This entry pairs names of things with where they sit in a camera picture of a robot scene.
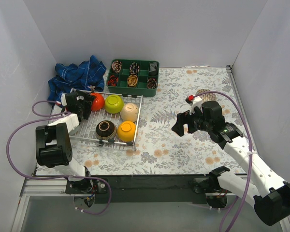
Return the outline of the red-orange bowl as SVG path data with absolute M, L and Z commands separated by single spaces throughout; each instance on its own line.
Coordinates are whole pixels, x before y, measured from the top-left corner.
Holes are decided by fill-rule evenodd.
M 99 111 L 104 107 L 104 97 L 102 96 L 102 94 L 100 93 L 90 93 L 91 96 L 95 97 L 92 106 L 91 106 L 91 110 L 92 111 Z

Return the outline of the white patterned bowl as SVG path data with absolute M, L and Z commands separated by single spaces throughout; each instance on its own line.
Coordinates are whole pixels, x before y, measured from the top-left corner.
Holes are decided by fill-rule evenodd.
M 217 100 L 217 97 L 216 97 L 216 95 L 214 93 L 207 93 L 209 91 L 210 91 L 209 89 L 199 89 L 196 92 L 196 95 L 199 95 L 201 93 L 205 93 L 206 92 L 206 94 L 200 95 L 200 98 L 202 98 L 202 103 L 205 103 L 205 102 L 208 102 L 208 101 L 216 101 Z

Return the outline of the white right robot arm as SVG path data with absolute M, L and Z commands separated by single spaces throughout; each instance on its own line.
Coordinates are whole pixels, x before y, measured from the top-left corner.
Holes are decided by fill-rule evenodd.
M 209 173 L 208 184 L 212 191 L 223 189 L 238 197 L 245 197 L 259 219 L 272 226 L 290 215 L 290 183 L 276 174 L 255 151 L 250 151 L 247 139 L 233 124 L 225 121 L 222 108 L 216 101 L 202 102 L 200 97 L 186 99 L 190 109 L 177 115 L 172 127 L 180 137 L 184 136 L 184 125 L 188 132 L 205 131 L 246 171 L 252 183 L 231 173 L 227 167 L 219 167 Z

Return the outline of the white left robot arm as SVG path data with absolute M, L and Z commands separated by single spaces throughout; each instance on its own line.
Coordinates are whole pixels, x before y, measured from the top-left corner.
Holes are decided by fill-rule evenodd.
M 75 181 L 82 193 L 93 189 L 93 181 L 88 178 L 88 169 L 73 158 L 70 133 L 76 131 L 83 119 L 89 118 L 94 100 L 94 96 L 79 90 L 62 94 L 60 101 L 52 102 L 63 107 L 60 114 L 53 115 L 61 118 L 35 130 L 37 163 Z

